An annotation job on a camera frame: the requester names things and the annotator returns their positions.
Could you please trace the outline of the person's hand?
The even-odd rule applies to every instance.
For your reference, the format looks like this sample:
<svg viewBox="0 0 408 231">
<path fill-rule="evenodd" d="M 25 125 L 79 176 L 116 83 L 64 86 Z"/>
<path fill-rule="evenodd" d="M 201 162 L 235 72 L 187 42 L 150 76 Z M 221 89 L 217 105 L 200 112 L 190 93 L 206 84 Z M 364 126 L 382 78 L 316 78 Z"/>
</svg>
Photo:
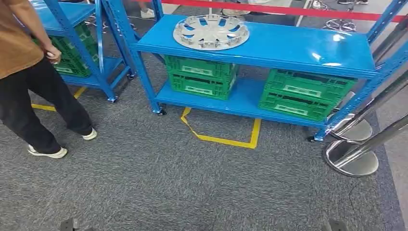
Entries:
<svg viewBox="0 0 408 231">
<path fill-rule="evenodd" d="M 61 61 L 61 55 L 62 53 L 60 52 L 59 49 L 57 49 L 53 45 L 47 45 L 43 46 L 43 51 L 45 54 L 45 57 L 52 63 L 52 64 L 58 64 Z"/>
</svg>

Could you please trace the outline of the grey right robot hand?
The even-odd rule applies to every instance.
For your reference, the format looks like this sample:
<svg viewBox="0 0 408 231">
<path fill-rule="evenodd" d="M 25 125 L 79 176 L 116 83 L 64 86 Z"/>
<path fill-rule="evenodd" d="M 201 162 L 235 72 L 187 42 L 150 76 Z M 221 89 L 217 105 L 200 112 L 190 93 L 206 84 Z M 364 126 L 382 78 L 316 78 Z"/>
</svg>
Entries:
<svg viewBox="0 0 408 231">
<path fill-rule="evenodd" d="M 322 231 L 348 231 L 346 224 L 342 221 L 329 219 L 321 227 Z"/>
</svg>

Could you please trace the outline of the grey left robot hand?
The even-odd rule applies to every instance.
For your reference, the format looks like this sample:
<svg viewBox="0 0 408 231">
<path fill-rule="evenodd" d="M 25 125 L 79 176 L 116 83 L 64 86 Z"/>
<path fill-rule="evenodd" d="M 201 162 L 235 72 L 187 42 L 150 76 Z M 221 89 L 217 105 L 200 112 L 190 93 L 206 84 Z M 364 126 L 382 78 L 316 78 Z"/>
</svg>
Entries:
<svg viewBox="0 0 408 231">
<path fill-rule="evenodd" d="M 69 218 L 60 223 L 60 231 L 80 231 L 79 221 L 77 218 Z"/>
</svg>

